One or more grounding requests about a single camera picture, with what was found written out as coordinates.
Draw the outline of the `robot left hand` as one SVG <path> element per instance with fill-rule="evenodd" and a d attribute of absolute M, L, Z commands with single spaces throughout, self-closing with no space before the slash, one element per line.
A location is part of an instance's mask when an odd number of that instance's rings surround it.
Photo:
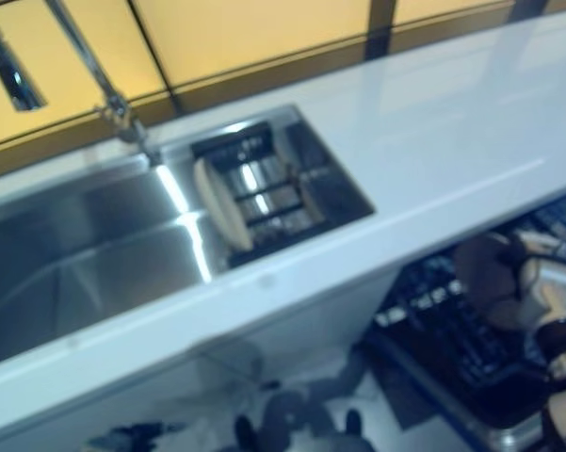
<path fill-rule="evenodd" d="M 157 440 L 184 430 L 187 423 L 150 422 L 112 428 L 108 433 L 86 440 L 80 451 L 154 451 Z"/>

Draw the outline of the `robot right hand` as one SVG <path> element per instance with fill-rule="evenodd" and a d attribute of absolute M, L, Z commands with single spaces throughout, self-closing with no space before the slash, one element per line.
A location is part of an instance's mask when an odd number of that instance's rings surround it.
<path fill-rule="evenodd" d="M 494 260 L 509 271 L 515 286 L 515 297 L 520 299 L 521 268 L 529 258 L 548 251 L 548 236 L 532 231 L 517 231 L 508 235 L 496 234 L 494 237 L 500 243 L 500 250 L 495 253 Z"/>

